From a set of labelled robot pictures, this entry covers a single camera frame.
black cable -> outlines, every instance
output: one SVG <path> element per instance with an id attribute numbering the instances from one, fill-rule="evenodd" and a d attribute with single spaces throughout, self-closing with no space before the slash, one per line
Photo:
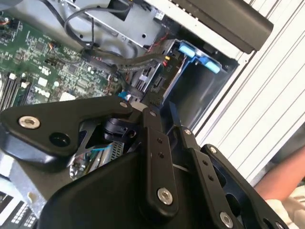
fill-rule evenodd
<path id="1" fill-rule="evenodd" d="M 126 59 L 118 56 L 114 56 L 108 52 L 104 52 L 101 50 L 86 50 L 86 52 L 90 53 L 90 55 L 95 57 L 101 57 L 102 61 L 108 64 L 116 64 L 116 65 L 133 65 L 133 64 L 141 64 L 142 62 L 146 62 L 148 60 L 157 61 L 162 63 L 165 60 L 164 55 L 162 54 L 148 54 L 145 56 L 139 56 L 131 59 Z"/>
<path id="2" fill-rule="evenodd" d="M 90 64 L 95 66 L 96 68 L 99 68 L 99 69 L 105 71 L 106 73 L 114 75 L 116 78 L 118 78 L 118 80 L 122 84 L 123 89 L 125 91 L 127 91 L 128 93 L 130 93 L 131 95 L 139 97 L 139 98 L 142 98 L 144 96 L 143 92 L 141 92 L 140 90 L 136 89 L 135 87 L 129 85 L 126 82 L 123 75 L 120 72 L 118 72 L 118 69 L 116 67 L 110 67 L 107 64 L 96 60 L 94 57 L 87 54 L 86 52 L 84 52 L 82 54 L 82 57 L 83 57 L 84 60 L 86 60 L 87 62 L 89 62 Z"/>
<path id="3" fill-rule="evenodd" d="M 141 64 L 135 64 L 135 65 L 131 65 L 131 66 L 121 66 L 119 67 L 119 71 L 120 72 L 136 72 L 145 68 L 149 68 L 149 67 L 153 67 L 156 66 L 158 64 L 157 61 L 147 61 L 147 62 L 143 62 Z"/>
<path id="4" fill-rule="evenodd" d="M 79 11 L 77 11 L 77 12 L 71 14 L 71 15 L 67 18 L 67 20 L 64 22 L 63 28 L 64 28 L 65 31 L 68 33 L 68 29 L 69 29 L 69 27 L 68 27 L 68 22 L 69 22 L 70 20 L 72 20 L 73 18 L 78 17 L 78 16 L 80 16 L 80 15 L 82 15 L 83 13 L 88 12 L 88 11 L 105 11 L 105 12 L 110 12 L 110 13 L 124 13 L 124 12 L 128 11 L 128 10 L 130 9 L 131 5 L 128 4 L 128 3 L 126 3 L 126 2 L 122 2 L 122 3 L 124 3 L 125 5 L 127 5 L 127 8 L 124 9 L 124 10 L 115 10 L 115 9 L 102 8 L 102 7 L 87 7 L 87 8 L 83 8 L 83 9 L 81 9 L 81 10 L 79 10 Z"/>
<path id="5" fill-rule="evenodd" d="M 64 19 L 61 17 L 61 15 L 57 12 L 57 10 L 53 7 L 53 5 L 51 3 L 49 3 L 49 1 L 47 0 L 38 0 L 40 2 L 42 2 L 49 10 L 50 12 L 54 15 L 54 17 L 57 19 L 57 21 L 61 24 L 62 27 L 64 27 L 65 21 Z M 68 36 L 70 36 L 73 40 L 75 40 L 78 44 L 80 44 L 82 47 L 84 48 L 88 48 L 87 43 L 82 41 L 73 31 L 72 29 L 67 26 L 66 27 L 66 33 L 68 34 Z"/>

screw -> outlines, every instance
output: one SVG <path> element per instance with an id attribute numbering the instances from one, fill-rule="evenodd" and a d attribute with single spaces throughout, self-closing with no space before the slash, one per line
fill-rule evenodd
<path id="1" fill-rule="evenodd" d="M 214 148 L 214 147 L 210 147 L 210 151 L 213 153 L 213 154 L 216 154 L 217 153 L 217 150 Z"/>
<path id="2" fill-rule="evenodd" d="M 227 226 L 227 228 L 233 228 L 233 221 L 226 212 L 221 212 L 219 216 L 221 221 L 224 223 L 225 226 Z"/>
<path id="3" fill-rule="evenodd" d="M 155 112 L 153 112 L 153 111 L 150 111 L 149 112 L 152 116 L 154 116 L 154 117 L 156 117 L 157 115 L 156 115 L 156 113 Z"/>
<path id="4" fill-rule="evenodd" d="M 23 116 L 19 119 L 19 125 L 26 129 L 37 129 L 40 126 L 40 121 L 32 116 Z"/>
<path id="5" fill-rule="evenodd" d="M 121 105 L 122 107 L 125 107 L 125 108 L 128 107 L 127 104 L 126 104 L 126 103 L 123 103 L 123 102 L 120 102 L 120 105 Z"/>
<path id="6" fill-rule="evenodd" d="M 275 222 L 275 224 L 277 225 L 277 227 L 278 227 L 279 229 L 284 229 L 284 227 L 283 227 L 279 222 Z"/>
<path id="7" fill-rule="evenodd" d="M 192 132 L 190 130 L 188 130 L 188 129 L 185 129 L 184 132 L 186 132 L 187 135 L 191 135 L 192 134 Z"/>
<path id="8" fill-rule="evenodd" d="M 173 196 L 169 190 L 162 187 L 157 191 L 159 200 L 165 205 L 171 205 L 173 203 Z"/>

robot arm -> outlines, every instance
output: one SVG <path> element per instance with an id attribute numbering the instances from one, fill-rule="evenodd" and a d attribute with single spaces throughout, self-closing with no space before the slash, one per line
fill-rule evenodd
<path id="1" fill-rule="evenodd" d="M 39 229 L 288 228 L 216 147 L 197 145 L 173 104 L 109 96 L 14 107 L 0 114 L 0 139 L 6 154 L 46 174 L 124 142 L 123 156 L 52 195 Z"/>

person's arm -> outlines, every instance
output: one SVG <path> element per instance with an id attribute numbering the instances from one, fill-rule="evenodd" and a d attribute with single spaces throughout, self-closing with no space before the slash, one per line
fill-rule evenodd
<path id="1" fill-rule="evenodd" d="M 265 200 L 285 200 L 305 176 L 305 146 L 269 171 L 255 186 Z"/>

motherboard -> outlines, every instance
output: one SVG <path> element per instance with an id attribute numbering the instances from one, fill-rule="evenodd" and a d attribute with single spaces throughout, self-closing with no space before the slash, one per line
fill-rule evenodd
<path id="1" fill-rule="evenodd" d="M 114 94 L 112 77 L 79 52 L 0 12 L 0 111 Z"/>

